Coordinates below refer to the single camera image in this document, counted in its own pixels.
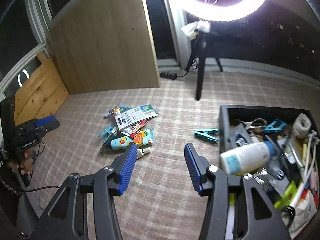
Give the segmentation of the person left hand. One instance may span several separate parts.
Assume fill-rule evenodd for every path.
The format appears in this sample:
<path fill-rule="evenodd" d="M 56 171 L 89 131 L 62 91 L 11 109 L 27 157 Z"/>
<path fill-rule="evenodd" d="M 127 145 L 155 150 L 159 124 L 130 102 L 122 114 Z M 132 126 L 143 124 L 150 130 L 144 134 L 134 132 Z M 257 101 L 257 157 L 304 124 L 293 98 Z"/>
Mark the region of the person left hand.
<path fill-rule="evenodd" d="M 11 160 L 8 162 L 7 166 L 12 169 L 13 172 L 20 170 L 21 175 L 29 174 L 33 170 L 33 158 L 32 158 L 33 149 L 27 149 L 24 151 L 24 156 L 21 157 L 20 164 L 16 161 Z"/>

